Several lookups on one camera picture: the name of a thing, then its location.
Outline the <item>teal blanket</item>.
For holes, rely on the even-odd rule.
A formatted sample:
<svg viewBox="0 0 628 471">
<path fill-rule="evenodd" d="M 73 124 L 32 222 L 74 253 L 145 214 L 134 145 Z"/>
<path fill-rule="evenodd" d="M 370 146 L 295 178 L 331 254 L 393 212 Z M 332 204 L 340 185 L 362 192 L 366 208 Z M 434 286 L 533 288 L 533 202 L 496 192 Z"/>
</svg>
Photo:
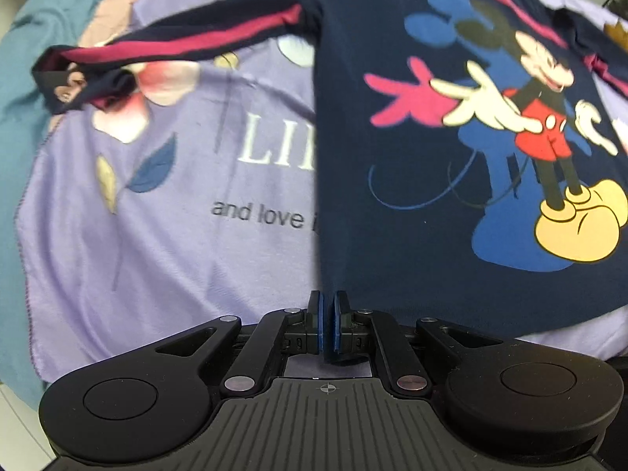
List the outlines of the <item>teal blanket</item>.
<svg viewBox="0 0 628 471">
<path fill-rule="evenodd" d="M 1 39 L 1 383 L 34 408 L 44 392 L 30 355 L 26 280 L 15 214 L 50 114 L 31 68 L 52 45 L 79 42 L 103 0 L 26 0 Z"/>
</svg>

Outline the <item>navy Mickey Mouse kids shirt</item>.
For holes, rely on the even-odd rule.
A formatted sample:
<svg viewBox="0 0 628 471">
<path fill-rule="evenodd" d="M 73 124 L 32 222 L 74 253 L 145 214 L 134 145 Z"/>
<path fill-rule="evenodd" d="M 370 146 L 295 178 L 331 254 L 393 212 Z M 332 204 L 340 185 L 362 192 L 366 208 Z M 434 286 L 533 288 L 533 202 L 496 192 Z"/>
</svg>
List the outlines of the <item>navy Mickey Mouse kids shirt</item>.
<svg viewBox="0 0 628 471">
<path fill-rule="evenodd" d="M 48 108 L 115 108 L 130 68 L 283 34 L 314 47 L 323 290 L 499 336 L 627 302 L 627 154 L 596 81 L 627 54 L 539 0 L 218 0 L 33 68 Z"/>
</svg>

